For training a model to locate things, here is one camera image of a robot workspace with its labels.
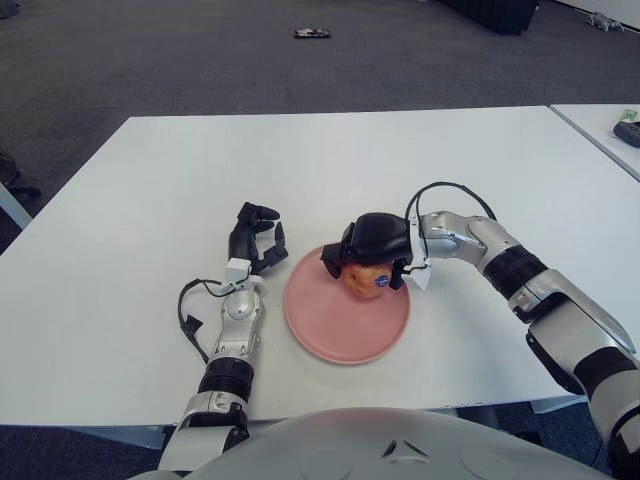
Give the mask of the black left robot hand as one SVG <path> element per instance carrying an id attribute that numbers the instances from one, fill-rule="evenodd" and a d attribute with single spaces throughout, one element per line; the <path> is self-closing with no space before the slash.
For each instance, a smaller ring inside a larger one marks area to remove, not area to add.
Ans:
<path id="1" fill-rule="evenodd" d="M 259 233 L 268 231 L 274 233 L 274 245 L 260 255 L 256 238 Z M 248 260 L 252 275 L 258 275 L 286 259 L 288 251 L 280 214 L 271 208 L 245 202 L 229 235 L 228 257 Z"/>

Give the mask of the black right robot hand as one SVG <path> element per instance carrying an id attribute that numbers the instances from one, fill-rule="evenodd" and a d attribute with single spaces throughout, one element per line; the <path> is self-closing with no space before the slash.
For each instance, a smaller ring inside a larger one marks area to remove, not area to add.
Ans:
<path id="1" fill-rule="evenodd" d="M 361 215 L 338 243 L 323 247 L 321 260 L 356 296 L 375 298 L 383 289 L 399 290 L 413 260 L 409 221 L 390 213 Z"/>

